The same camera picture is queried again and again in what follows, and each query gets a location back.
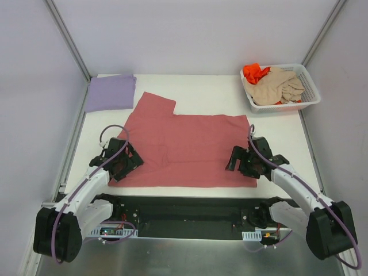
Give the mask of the pink t shirt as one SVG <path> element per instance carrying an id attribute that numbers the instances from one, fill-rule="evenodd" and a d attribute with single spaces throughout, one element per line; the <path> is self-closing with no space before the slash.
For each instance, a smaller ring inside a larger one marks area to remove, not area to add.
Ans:
<path id="1" fill-rule="evenodd" d="M 110 187 L 250 187 L 254 178 L 225 169 L 235 146 L 247 148 L 245 115 L 174 114 L 176 102 L 143 93 L 119 134 L 143 165 Z"/>

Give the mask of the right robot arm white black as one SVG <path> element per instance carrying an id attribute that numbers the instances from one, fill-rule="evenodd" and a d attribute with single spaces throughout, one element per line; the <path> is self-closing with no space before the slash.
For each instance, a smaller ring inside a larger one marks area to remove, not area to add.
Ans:
<path id="1" fill-rule="evenodd" d="M 292 207 L 279 197 L 262 201 L 247 217 L 251 225 L 262 229 L 275 223 L 287 226 L 305 239 L 320 260 L 358 249 L 351 208 L 311 188 L 283 155 L 273 155 L 264 137 L 251 137 L 247 149 L 235 146 L 226 170 L 255 179 L 266 177 L 296 203 Z"/>

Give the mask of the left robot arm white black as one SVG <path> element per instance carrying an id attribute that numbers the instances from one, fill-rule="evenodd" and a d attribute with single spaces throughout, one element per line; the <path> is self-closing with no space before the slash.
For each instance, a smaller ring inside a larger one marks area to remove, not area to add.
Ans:
<path id="1" fill-rule="evenodd" d="M 123 225 L 126 220 L 116 196 L 102 190 L 110 181 L 120 181 L 143 165 L 133 145 L 111 138 L 107 147 L 92 158 L 79 183 L 53 207 L 42 207 L 36 216 L 33 251 L 57 263 L 72 262 L 89 233 L 100 223 Z"/>

